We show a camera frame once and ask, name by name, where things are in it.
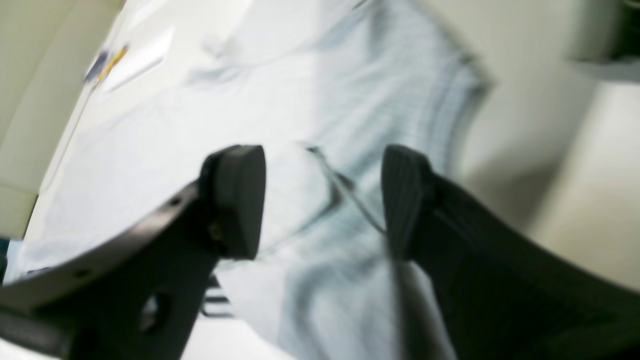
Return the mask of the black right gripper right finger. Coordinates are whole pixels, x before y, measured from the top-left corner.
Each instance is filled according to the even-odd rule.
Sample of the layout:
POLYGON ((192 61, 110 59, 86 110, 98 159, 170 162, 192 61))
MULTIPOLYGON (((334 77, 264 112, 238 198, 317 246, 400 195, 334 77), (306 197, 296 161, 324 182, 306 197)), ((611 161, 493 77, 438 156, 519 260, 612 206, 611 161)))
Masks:
POLYGON ((512 230, 428 158, 389 145, 381 169, 391 255, 430 278, 460 360, 637 360, 639 293, 512 230))

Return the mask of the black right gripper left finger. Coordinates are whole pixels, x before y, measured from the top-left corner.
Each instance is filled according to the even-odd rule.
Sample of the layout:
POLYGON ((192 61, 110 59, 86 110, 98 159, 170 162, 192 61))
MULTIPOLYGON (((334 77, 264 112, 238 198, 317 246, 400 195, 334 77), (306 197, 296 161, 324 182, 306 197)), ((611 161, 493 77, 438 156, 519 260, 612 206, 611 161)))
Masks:
POLYGON ((125 232, 2 287, 2 339, 61 360, 180 359, 219 260, 256 257, 265 190, 262 146, 212 153, 125 232))

